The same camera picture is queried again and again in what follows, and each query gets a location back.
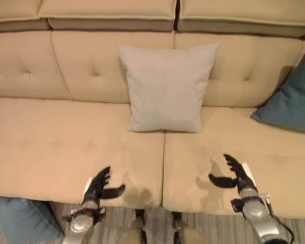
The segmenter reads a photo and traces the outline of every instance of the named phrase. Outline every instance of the fabric upholstery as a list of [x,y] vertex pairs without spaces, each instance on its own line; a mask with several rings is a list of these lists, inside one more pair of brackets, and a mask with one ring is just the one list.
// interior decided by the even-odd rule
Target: fabric upholstery
[[39,19],[40,0],[0,0],[0,22]]
[[131,100],[128,129],[201,132],[202,97],[218,47],[154,50],[118,45]]
[[50,29],[45,19],[0,22],[0,32],[45,31]]
[[175,5],[176,0],[43,0],[39,15],[49,18],[55,29],[170,32],[175,19]]
[[52,40],[72,97],[106,103],[130,102],[118,44],[156,49],[174,47],[174,33],[55,31]]
[[280,90],[251,118],[261,123],[305,131],[305,55]]
[[0,97],[71,98],[51,32],[0,33]]
[[159,31],[169,32],[173,22],[163,19],[76,19],[49,18],[48,22],[54,30],[84,31]]
[[305,134],[261,124],[254,108],[203,107],[203,132],[166,131],[163,207],[179,212],[234,214],[237,189],[212,185],[208,174],[234,178],[223,153],[247,162],[260,193],[278,216],[305,218]]
[[204,106],[257,107],[288,77],[305,53],[305,41],[243,35],[181,33],[175,48],[221,42]]
[[103,206],[159,206],[164,132],[128,132],[129,119],[128,104],[0,98],[0,196],[81,202],[110,165],[108,187],[126,189]]
[[0,232],[8,243],[51,241],[63,238],[49,203],[0,197]]
[[0,0],[0,32],[39,31],[49,29],[38,16],[40,0]]
[[305,0],[181,0],[180,6],[180,31],[305,35]]

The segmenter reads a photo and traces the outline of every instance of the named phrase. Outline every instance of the throw pillow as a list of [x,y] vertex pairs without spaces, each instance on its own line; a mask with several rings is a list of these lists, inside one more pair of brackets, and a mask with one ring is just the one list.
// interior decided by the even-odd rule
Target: throw pillow
[[280,90],[251,118],[266,124],[305,131],[305,55]]
[[0,197],[0,232],[9,243],[51,241],[64,234],[42,201]]
[[131,101],[128,130],[201,132],[202,98],[218,46],[156,50],[118,45]]

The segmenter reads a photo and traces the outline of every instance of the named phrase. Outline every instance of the tufted cushion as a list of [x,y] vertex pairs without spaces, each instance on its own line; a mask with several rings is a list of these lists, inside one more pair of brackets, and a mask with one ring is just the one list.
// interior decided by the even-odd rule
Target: tufted cushion
[[0,34],[0,97],[71,98],[51,32]]
[[181,0],[183,32],[305,35],[305,0]]
[[305,218],[305,134],[261,124],[249,118],[255,110],[203,107],[202,133],[166,131],[164,208],[234,214],[230,200],[238,198],[237,189],[217,188],[208,179],[211,172],[235,177],[227,153],[248,163],[259,193],[270,193],[278,216]]
[[71,95],[80,101],[129,103],[117,44],[172,49],[174,33],[53,32],[54,50]]
[[167,31],[176,0],[43,0],[41,17],[54,29]]
[[0,0],[0,32],[48,29],[38,16],[40,0]]
[[161,203],[164,132],[128,132],[128,104],[0,98],[0,196],[77,203],[111,166],[105,206]]
[[175,48],[221,42],[203,106],[256,107],[289,75],[305,52],[305,41],[243,35],[176,34]]

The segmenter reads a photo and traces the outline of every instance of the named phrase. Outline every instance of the teal pillow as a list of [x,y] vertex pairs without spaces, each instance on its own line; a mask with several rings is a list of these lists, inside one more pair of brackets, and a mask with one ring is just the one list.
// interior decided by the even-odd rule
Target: teal pillow
[[251,118],[270,125],[305,131],[305,55],[280,90]]
[[0,197],[0,232],[9,243],[51,241],[64,234],[45,202]]

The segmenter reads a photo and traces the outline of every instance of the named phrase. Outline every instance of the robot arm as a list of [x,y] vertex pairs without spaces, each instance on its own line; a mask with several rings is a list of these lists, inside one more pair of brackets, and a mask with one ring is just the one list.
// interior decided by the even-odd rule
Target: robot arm
[[107,167],[94,179],[89,179],[81,207],[71,211],[70,216],[65,217],[65,220],[70,223],[70,230],[63,244],[87,244],[94,232],[94,225],[105,219],[105,208],[99,208],[100,199],[115,198],[124,192],[125,185],[104,189],[108,184],[109,174],[110,167]]
[[258,195],[255,181],[247,164],[240,164],[235,158],[224,155],[230,170],[236,174],[236,179],[228,177],[215,177],[209,175],[210,181],[221,188],[234,188],[237,186],[240,199],[231,201],[235,212],[242,212],[244,218],[252,226],[261,244],[289,244],[288,240],[279,231],[278,223],[283,225],[292,236],[290,243],[294,241],[294,234],[274,214],[269,200],[269,195]]

